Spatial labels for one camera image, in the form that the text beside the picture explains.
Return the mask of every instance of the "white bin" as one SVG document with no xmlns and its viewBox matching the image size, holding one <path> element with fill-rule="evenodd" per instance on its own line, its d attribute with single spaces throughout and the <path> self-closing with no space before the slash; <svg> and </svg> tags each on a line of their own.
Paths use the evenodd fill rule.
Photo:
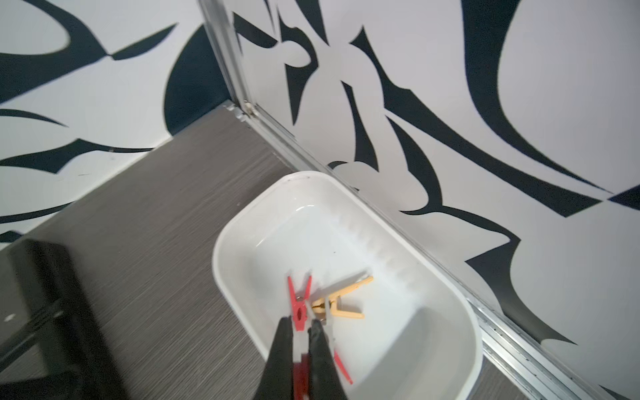
<svg viewBox="0 0 640 400">
<path fill-rule="evenodd" d="M 350 400 L 467 398 L 482 340 L 462 294 L 334 178 L 298 172 L 233 218 L 213 251 L 216 283 L 264 358 L 279 319 L 291 314 L 287 275 L 300 291 L 309 273 L 311 301 L 374 277 L 342 299 L 365 319 L 333 319 L 354 381 L 342 380 Z"/>
</svg>

